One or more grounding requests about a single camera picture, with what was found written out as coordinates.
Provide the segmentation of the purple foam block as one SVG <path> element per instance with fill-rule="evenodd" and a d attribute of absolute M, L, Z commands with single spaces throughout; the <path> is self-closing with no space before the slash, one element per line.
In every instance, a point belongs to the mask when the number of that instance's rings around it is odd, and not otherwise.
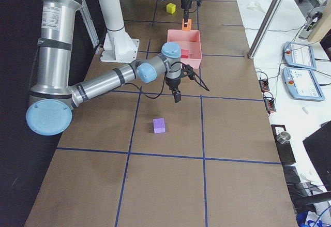
<path fill-rule="evenodd" d="M 153 119 L 153 130 L 154 130 L 154 133 L 165 133 L 166 132 L 166 123 L 165 123 L 164 118 Z"/>

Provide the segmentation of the white pedestal column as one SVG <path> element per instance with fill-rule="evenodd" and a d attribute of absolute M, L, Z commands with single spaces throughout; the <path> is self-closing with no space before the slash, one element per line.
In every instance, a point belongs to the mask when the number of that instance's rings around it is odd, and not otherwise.
<path fill-rule="evenodd" d="M 119 0 L 99 0 L 107 34 L 103 44 L 103 62 L 129 63 L 136 59 L 139 40 L 125 30 Z"/>

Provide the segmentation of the aluminium frame post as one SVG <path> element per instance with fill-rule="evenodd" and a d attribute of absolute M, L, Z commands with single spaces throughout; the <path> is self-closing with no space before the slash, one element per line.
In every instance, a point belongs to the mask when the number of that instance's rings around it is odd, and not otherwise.
<path fill-rule="evenodd" d="M 269 26 L 271 25 L 273 18 L 275 14 L 277 13 L 281 3 L 283 0 L 272 0 L 270 7 L 268 8 L 268 11 L 262 21 L 262 24 L 257 32 L 257 35 L 253 41 L 253 44 L 247 54 L 249 59 L 254 59 L 260 45 L 262 44 L 262 41 L 269 29 Z"/>

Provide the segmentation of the crumpled white paper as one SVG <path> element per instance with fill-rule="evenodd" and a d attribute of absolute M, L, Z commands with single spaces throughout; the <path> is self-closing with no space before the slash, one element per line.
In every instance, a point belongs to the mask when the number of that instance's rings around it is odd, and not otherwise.
<path fill-rule="evenodd" d="M 265 12 L 263 7 L 261 6 L 261 4 L 258 1 L 251 1 L 247 4 L 246 8 L 248 10 L 252 10 L 252 11 L 260 11 L 260 12 Z"/>

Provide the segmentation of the orange foam block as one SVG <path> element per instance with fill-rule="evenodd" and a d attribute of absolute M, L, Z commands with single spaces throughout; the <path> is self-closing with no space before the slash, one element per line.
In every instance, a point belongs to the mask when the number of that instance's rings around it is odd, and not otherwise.
<path fill-rule="evenodd" d="M 192 20 L 188 19 L 185 21 L 185 19 L 182 20 L 182 31 L 191 31 L 191 26 L 192 26 Z"/>

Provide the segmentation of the red foam block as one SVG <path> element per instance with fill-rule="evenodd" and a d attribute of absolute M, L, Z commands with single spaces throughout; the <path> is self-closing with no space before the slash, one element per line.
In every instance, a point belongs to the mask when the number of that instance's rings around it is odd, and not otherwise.
<path fill-rule="evenodd" d="M 181 58 L 183 58 L 183 59 L 189 58 L 189 50 L 188 49 L 181 49 Z"/>

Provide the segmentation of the teach pendant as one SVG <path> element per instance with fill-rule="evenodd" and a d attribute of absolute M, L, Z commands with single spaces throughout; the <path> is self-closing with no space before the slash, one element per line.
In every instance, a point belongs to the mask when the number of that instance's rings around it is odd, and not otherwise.
<path fill-rule="evenodd" d="M 296 100 L 324 101 L 325 96 L 311 69 L 284 67 L 282 78 L 290 96 Z"/>
<path fill-rule="evenodd" d="M 285 42 L 283 45 L 285 63 L 290 67 L 316 70 L 313 48 L 309 44 Z"/>

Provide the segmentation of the upper teach pendant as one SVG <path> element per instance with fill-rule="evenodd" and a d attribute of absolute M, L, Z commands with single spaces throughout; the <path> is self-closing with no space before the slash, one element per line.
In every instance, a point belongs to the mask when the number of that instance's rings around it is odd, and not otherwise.
<path fill-rule="evenodd" d="M 290 67 L 316 70 L 313 48 L 309 44 L 285 42 L 283 45 L 285 63 Z"/>

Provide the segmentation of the black monitor corner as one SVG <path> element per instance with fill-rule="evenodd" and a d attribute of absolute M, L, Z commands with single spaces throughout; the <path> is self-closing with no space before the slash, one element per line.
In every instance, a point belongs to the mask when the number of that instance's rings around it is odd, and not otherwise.
<path fill-rule="evenodd" d="M 303 145 L 323 185 L 330 191 L 330 124 L 305 138 Z"/>

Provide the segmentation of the orange connector box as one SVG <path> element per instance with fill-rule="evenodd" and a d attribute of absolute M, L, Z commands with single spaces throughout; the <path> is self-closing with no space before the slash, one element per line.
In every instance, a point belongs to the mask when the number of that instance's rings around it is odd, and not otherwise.
<path fill-rule="evenodd" d="M 273 97 L 263 97 L 266 111 L 268 114 L 276 112 L 275 99 Z"/>
<path fill-rule="evenodd" d="M 269 91 L 268 79 L 260 79 L 259 80 L 259 85 L 260 85 L 261 92 L 268 92 Z"/>

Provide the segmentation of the metal cylinder weight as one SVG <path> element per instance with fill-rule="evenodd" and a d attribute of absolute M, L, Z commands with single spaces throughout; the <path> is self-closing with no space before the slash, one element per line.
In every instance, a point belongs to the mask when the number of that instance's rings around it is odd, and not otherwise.
<path fill-rule="evenodd" d="M 291 136 L 288 132 L 282 131 L 276 135 L 276 141 L 280 144 L 285 144 L 290 140 Z"/>

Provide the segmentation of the yellow foam block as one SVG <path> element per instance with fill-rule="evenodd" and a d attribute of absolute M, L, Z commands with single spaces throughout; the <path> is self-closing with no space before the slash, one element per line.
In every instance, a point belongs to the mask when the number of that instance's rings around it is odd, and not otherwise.
<path fill-rule="evenodd" d="M 176 5 L 174 3 L 168 3 L 166 5 L 166 12 L 168 14 L 174 14 L 176 12 Z"/>

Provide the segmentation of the pink plastic bin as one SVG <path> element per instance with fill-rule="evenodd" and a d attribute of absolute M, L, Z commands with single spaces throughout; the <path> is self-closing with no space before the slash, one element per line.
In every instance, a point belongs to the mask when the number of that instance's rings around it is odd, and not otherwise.
<path fill-rule="evenodd" d="M 167 42 L 176 42 L 181 49 L 188 49 L 189 58 L 181 58 L 181 62 L 190 65 L 193 69 L 199 69 L 202 60 L 199 30 L 191 30 L 188 32 L 180 29 L 169 29 Z"/>

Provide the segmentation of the lower teach pendant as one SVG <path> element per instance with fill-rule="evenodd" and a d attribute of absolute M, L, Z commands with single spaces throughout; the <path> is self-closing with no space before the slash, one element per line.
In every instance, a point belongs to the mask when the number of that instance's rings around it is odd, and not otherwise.
<path fill-rule="evenodd" d="M 325 96 L 311 69 L 284 67 L 282 78 L 290 96 L 296 100 L 324 101 Z"/>

